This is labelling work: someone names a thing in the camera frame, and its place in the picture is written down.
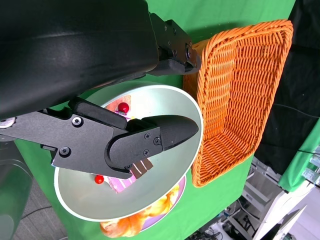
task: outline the white plate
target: white plate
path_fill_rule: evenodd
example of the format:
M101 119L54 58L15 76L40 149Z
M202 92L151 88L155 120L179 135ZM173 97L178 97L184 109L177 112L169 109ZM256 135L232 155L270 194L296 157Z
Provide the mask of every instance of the white plate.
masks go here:
M54 174L57 197L62 206L78 218L106 222L142 211L182 179L199 151L203 118L197 103L189 94L168 85L128 81L105 87L87 100L105 107L125 95L131 95L130 111L136 118L181 115L193 119L199 131L183 144L150 157L154 167L118 194L107 183L95 184L89 173L57 167Z

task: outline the green tablecloth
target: green tablecloth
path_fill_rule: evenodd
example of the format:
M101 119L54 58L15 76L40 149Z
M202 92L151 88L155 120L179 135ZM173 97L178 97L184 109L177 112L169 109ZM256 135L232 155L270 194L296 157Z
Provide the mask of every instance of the green tablecloth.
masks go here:
M148 0L148 4L151 13L157 13L163 20L174 19L196 43L226 29L285 19L294 0ZM143 80L182 87L181 76L146 76ZM35 143L22 140L16 143L65 225L69 239L107 239L100 232L98 223L73 217L60 205L53 186L54 168L50 165L49 152ZM193 187L188 172L185 192L172 212L157 225L132 239L184 240L241 195L251 160L248 159L203 188Z

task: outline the dessert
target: dessert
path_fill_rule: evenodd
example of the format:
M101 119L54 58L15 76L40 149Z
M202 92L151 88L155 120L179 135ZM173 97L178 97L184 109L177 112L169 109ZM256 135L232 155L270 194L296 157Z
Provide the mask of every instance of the dessert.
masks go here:
M133 237L140 233L145 221L149 217L167 214L177 201L179 184L165 196L153 203L150 207L132 216L113 221L100 222L100 229L109 238Z

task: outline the floor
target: floor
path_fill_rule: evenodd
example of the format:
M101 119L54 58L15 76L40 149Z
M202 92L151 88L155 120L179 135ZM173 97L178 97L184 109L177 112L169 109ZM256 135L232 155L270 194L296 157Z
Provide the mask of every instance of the floor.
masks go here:
M13 240L66 240L67 231L38 183L33 180L30 195Z

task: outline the orange wicker basket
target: orange wicker basket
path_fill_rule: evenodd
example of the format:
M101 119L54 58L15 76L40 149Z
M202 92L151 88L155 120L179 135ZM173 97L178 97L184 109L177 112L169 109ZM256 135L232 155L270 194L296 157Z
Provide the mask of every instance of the orange wicker basket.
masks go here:
M193 46L202 66L184 76L183 89L197 100L204 121L194 186L205 186L257 149L292 35L290 21L276 20L223 31Z

